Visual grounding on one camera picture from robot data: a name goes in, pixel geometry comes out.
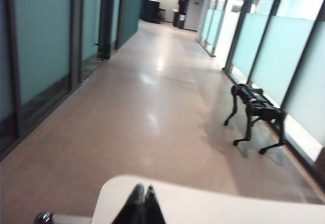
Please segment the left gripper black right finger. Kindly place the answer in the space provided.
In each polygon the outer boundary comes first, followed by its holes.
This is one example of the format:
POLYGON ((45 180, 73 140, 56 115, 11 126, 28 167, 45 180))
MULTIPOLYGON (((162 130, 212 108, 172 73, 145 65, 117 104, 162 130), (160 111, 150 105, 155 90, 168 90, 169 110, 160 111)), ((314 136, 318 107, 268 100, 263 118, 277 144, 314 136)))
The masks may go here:
POLYGON ((165 223, 153 185, 149 185, 144 197, 142 223, 165 223))

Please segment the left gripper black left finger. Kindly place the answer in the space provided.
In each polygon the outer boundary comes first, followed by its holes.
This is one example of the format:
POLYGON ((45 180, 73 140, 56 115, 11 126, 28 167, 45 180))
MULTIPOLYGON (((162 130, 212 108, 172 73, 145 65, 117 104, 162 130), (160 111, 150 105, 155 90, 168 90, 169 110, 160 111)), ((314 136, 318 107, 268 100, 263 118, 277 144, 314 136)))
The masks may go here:
POLYGON ((119 213, 119 223, 146 223, 143 206, 144 186, 136 184, 119 213))

